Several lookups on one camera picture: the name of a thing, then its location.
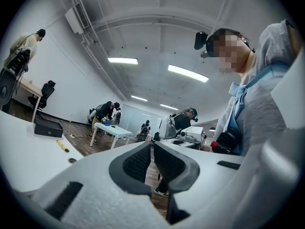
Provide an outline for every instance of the yellow tool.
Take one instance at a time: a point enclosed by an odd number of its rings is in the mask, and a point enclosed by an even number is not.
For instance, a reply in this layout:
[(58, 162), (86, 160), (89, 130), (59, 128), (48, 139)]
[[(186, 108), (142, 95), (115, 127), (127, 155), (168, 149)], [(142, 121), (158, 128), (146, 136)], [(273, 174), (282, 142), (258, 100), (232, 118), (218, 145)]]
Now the yellow tool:
[(57, 143), (58, 143), (59, 146), (61, 146), (61, 148), (62, 148), (65, 152), (67, 152), (67, 153), (70, 152), (69, 149), (67, 149), (67, 148), (61, 143), (61, 141), (57, 140)]

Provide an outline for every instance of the shoe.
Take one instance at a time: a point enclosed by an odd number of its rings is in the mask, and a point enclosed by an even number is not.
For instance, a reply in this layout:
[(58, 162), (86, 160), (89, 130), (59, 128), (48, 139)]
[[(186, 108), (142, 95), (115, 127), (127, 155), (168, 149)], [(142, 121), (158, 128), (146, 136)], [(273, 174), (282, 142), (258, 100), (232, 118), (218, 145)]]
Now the shoe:
[(168, 191), (166, 191), (165, 193), (163, 193), (163, 192), (160, 192), (159, 190), (158, 190), (158, 188), (156, 188), (154, 191), (153, 191), (155, 194), (157, 194), (157, 195), (159, 195), (159, 196), (162, 196), (162, 197), (168, 197)]
[[(90, 136), (90, 135), (89, 135), (88, 137), (89, 137), (89, 138), (92, 138), (92, 136)], [(96, 139), (93, 140), (93, 144), (97, 144)]]

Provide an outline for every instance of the blue strap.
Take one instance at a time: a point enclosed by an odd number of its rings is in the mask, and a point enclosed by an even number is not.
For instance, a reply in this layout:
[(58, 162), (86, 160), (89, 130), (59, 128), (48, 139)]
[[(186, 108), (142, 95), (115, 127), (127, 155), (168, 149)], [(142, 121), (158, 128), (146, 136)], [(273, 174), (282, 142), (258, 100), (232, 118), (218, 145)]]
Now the blue strap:
[[(277, 76), (283, 76), (288, 71), (288, 69), (289, 66), (285, 63), (274, 64), (261, 70), (260, 73), (258, 73), (247, 85), (232, 83), (229, 94), (236, 97), (236, 99), (232, 105), (229, 118), (224, 126), (224, 131), (230, 127), (235, 129), (238, 133), (241, 133), (240, 129), (238, 128), (236, 119), (244, 108), (244, 97), (247, 94), (248, 88), (252, 87), (259, 80), (266, 81)], [(233, 151), (240, 154), (242, 151), (242, 145), (239, 144)]]

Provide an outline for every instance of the black velcro strip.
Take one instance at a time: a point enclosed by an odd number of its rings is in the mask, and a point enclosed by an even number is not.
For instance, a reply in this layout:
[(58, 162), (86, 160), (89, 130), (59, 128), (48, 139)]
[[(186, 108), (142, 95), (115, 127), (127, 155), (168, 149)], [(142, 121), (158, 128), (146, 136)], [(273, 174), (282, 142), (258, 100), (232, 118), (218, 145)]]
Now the black velcro strip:
[(83, 184), (79, 182), (70, 182), (68, 186), (55, 199), (55, 201), (45, 209), (45, 211), (52, 215), (54, 218), (60, 220), (73, 200), (76, 198), (82, 186)]
[(227, 162), (227, 161), (223, 161), (223, 160), (219, 161), (217, 164), (220, 166), (230, 168), (230, 169), (234, 169), (234, 170), (238, 170), (238, 168), (240, 166), (240, 164), (231, 163), (231, 162)]

